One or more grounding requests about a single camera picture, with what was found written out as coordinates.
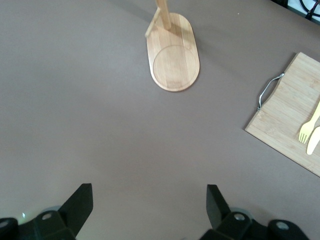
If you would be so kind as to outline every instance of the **gray table surface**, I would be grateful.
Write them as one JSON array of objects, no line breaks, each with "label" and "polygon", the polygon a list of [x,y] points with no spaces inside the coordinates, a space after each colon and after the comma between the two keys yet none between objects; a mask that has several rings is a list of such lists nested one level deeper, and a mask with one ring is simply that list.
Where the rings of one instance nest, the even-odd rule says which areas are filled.
[{"label": "gray table surface", "polygon": [[217,184],[258,222],[319,239],[320,178],[244,129],[296,53],[320,61],[320,26],[270,0],[168,4],[200,59],[179,93],[150,74],[153,0],[0,1],[0,217],[23,223],[92,183],[78,240],[197,240]]}]

